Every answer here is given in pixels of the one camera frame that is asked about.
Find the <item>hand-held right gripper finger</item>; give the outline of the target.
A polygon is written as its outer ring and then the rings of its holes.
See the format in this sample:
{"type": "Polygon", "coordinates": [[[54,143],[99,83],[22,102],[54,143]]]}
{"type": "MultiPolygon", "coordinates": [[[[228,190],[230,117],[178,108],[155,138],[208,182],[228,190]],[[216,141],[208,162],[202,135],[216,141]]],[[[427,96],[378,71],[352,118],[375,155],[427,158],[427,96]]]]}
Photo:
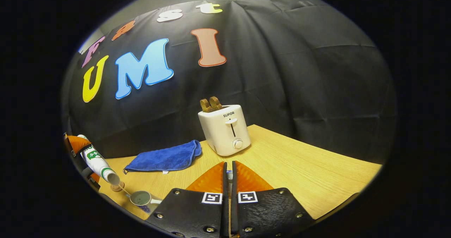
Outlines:
{"type": "Polygon", "coordinates": [[[183,238],[229,237],[227,163],[216,164],[186,189],[173,188],[146,222],[183,238]]]}
{"type": "Polygon", "coordinates": [[[288,188],[274,188],[239,161],[233,161],[231,233],[239,238],[291,238],[315,219],[288,188]]]}

